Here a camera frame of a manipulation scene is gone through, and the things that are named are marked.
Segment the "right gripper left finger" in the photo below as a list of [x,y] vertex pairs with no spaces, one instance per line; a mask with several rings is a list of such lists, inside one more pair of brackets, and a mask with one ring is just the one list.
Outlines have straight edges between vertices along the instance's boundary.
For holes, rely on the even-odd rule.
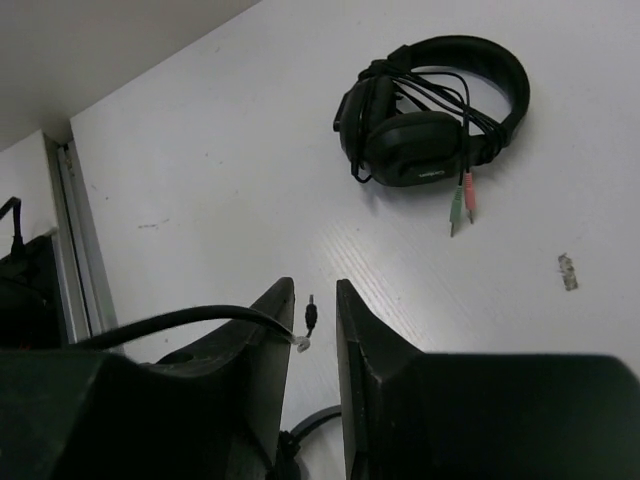
[[38,343],[51,324],[40,297],[1,291],[1,475],[5,479],[261,478],[275,456],[293,324],[294,283],[224,308],[223,324],[155,363],[112,347],[187,318],[192,307],[79,344]]

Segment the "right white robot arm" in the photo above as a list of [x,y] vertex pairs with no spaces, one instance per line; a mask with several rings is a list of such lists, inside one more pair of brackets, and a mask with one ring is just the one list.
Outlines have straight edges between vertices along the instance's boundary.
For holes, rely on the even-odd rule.
[[340,402],[284,431],[294,284],[75,343],[52,245],[1,262],[5,479],[297,479],[302,442],[342,422],[350,479],[635,479],[639,380],[604,355],[423,352],[336,286]]

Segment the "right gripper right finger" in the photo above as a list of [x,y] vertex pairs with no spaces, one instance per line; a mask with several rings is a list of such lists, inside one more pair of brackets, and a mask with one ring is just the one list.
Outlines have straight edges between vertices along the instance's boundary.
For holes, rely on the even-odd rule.
[[639,381],[619,359],[433,353],[336,285],[351,479],[635,479]]

